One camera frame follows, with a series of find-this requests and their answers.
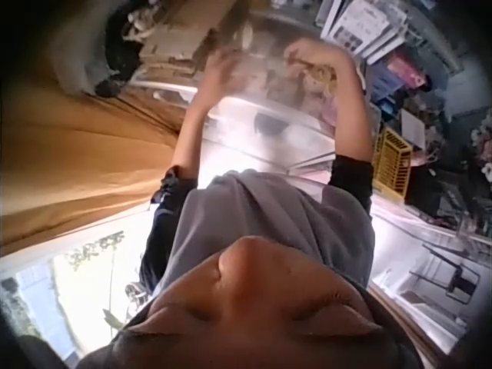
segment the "plastic container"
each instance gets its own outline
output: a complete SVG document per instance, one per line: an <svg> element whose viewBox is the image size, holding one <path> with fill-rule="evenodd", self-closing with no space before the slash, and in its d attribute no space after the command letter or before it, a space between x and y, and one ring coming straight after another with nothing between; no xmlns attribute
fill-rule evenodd
<svg viewBox="0 0 492 369"><path fill-rule="evenodd" d="M407 194L412 146L391 128L377 139L374 154L374 188L393 202L402 203Z"/></svg>

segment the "paper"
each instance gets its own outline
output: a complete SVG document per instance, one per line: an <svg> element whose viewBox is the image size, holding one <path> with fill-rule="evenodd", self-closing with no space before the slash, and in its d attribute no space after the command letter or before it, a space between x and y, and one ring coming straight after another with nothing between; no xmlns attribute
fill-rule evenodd
<svg viewBox="0 0 492 369"><path fill-rule="evenodd" d="M401 111L401 133L407 141L425 150L425 124L406 110Z"/></svg>

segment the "chair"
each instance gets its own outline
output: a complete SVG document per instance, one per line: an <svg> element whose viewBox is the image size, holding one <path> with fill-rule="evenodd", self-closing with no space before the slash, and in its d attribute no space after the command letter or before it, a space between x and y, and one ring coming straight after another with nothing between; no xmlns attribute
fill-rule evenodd
<svg viewBox="0 0 492 369"><path fill-rule="evenodd" d="M449 298L452 298L461 304L468 304L471 301L478 284L480 283L480 275L465 265L454 263L425 244L422 246L430 252L430 258L427 259L427 263L423 268L424 273L420 274L416 271L410 271L410 274L414 275L419 280L426 281L434 286L444 289L446 291L446 296ZM454 273L447 284L434 279L442 263L446 263L454 268ZM471 278L471 280L470 277L464 277L465 272L469 272L469 274L473 275L474 278Z"/></svg>

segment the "forehead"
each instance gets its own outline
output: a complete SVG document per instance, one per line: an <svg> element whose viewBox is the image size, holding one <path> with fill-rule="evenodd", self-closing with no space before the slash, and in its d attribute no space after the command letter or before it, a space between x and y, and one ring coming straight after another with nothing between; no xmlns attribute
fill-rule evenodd
<svg viewBox="0 0 492 369"><path fill-rule="evenodd" d="M381 342L306 341L290 337L155 337L117 344L115 360L122 367L335 367L356 368L371 362L393 367L395 351Z"/></svg>

